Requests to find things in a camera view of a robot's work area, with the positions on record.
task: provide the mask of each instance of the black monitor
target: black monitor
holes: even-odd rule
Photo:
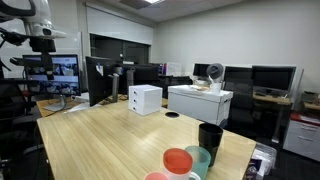
[[[142,84],[154,84],[159,79],[158,74],[158,66],[156,65],[141,65],[141,64],[122,64],[120,65],[122,68],[120,73],[119,80],[119,93],[127,94],[128,93],[128,84],[127,84],[127,71],[130,69],[134,69],[134,85],[142,85]]]
[[[226,66],[224,73],[224,81],[227,79],[251,79],[252,68]]]
[[[194,64],[193,75],[200,77],[208,77],[207,69],[210,64]]]
[[[109,58],[86,57],[90,106],[112,95],[112,75],[121,61]]]
[[[27,61],[41,61],[40,55],[23,55]],[[51,55],[53,80],[48,80],[43,67],[25,67],[27,80],[37,81],[29,91],[44,94],[81,95],[78,55]]]
[[[276,92],[290,92],[296,67],[252,66],[253,86]]]

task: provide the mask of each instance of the white cabinet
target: white cabinet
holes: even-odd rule
[[[290,120],[283,149],[320,161],[320,128]]]
[[[129,86],[128,108],[141,115],[161,110],[162,88],[151,85]]]

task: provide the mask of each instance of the white box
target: white box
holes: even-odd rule
[[[220,91],[219,95],[210,91],[197,91],[188,85],[169,86],[168,109],[189,117],[219,125],[229,116],[233,92]]]
[[[142,107],[142,106],[139,106],[137,104],[129,102],[129,109],[144,116],[144,115],[147,115],[147,114],[151,114],[151,113],[160,111],[161,110],[161,106],[160,107],[159,106]]]
[[[141,115],[161,110],[162,88],[151,85],[129,87],[129,109]]]

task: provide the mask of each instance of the teal mug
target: teal mug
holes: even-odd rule
[[[208,166],[211,162],[210,153],[199,146],[188,146],[185,148],[191,157],[192,157],[192,172],[195,172],[198,176],[200,176],[201,180],[206,179]]]

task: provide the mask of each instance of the wooden table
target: wooden table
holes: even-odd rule
[[[279,130],[280,130],[280,124],[281,124],[281,118],[283,115],[284,107],[291,104],[289,98],[282,98],[282,97],[273,97],[270,95],[266,96],[258,96],[255,93],[253,93],[253,99],[258,101],[265,101],[265,102],[271,102],[276,103],[279,105],[279,114],[276,122],[276,128],[274,130],[274,133],[272,135],[272,142],[279,143]]]
[[[118,102],[126,101],[126,100],[127,99],[123,98],[123,95],[118,95]],[[58,102],[58,99],[37,101],[36,103],[37,103],[37,107],[39,108],[41,117],[47,117],[47,116],[51,116],[53,114],[61,114],[61,113],[64,113],[64,112],[69,110],[69,109],[64,109],[62,111],[58,111],[58,112],[54,113],[52,111],[43,109],[44,107],[49,106],[50,104],[56,103],[56,102]],[[68,105],[69,106],[74,107],[74,106],[77,106],[79,104],[81,104],[81,103],[80,102],[76,102],[76,101],[72,101],[70,98],[68,98]],[[106,104],[110,104],[110,102],[106,101],[106,100],[102,100],[99,104],[100,105],[106,105]],[[162,98],[162,107],[167,106],[167,105],[168,105],[168,99]]]
[[[283,105],[290,105],[291,104],[289,98],[273,97],[270,95],[258,96],[253,93],[253,99],[260,100],[260,101],[266,101],[266,102],[273,102],[273,103],[283,104]]]
[[[161,171],[167,149],[198,145],[201,123],[184,115],[166,117],[168,111],[141,116],[124,101],[39,119],[55,179],[142,180]],[[207,179],[242,179],[255,145],[224,131]]]
[[[58,112],[53,112],[53,111],[43,109],[44,107],[49,106],[50,104],[53,104],[53,103],[57,103],[57,102],[58,102],[58,99],[50,99],[50,100],[47,99],[47,100],[37,101],[36,103],[37,103],[37,107],[40,111],[41,117],[51,116],[52,114],[61,114],[61,113],[64,113],[69,110],[69,109],[64,109],[64,110],[61,110]],[[67,98],[67,105],[68,106],[74,107],[79,104],[80,104],[79,102],[72,101],[70,98]]]

